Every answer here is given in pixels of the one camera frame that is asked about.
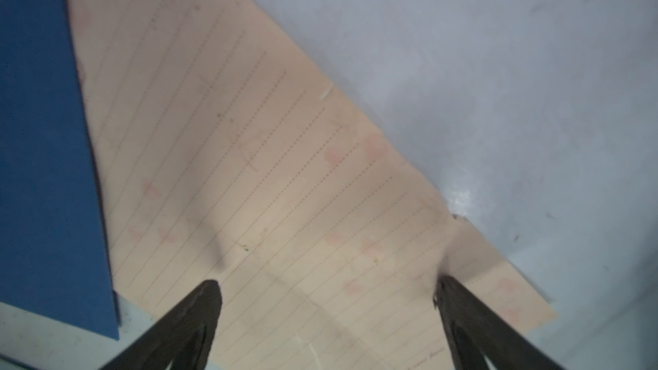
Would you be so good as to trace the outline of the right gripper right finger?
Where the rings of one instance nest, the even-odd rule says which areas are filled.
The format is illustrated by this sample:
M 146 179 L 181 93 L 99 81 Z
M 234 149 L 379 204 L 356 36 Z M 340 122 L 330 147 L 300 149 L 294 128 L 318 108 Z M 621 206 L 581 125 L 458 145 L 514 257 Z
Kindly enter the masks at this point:
M 455 277 L 437 277 L 434 305 L 457 369 L 560 369 Z

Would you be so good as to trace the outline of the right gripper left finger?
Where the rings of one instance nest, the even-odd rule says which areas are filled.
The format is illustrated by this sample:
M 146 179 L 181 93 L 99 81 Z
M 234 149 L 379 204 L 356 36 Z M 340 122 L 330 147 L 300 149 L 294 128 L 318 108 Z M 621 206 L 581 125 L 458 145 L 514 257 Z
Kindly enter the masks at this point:
M 223 304 L 219 283 L 205 280 L 104 369 L 204 369 Z

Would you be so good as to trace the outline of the peach paper sheet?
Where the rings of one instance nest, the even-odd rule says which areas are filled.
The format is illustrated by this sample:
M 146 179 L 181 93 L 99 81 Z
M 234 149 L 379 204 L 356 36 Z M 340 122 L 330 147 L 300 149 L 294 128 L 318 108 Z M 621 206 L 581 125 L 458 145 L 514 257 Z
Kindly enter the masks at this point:
M 222 368 L 450 368 L 442 273 L 555 317 L 253 0 L 68 1 L 114 288 L 218 281 Z

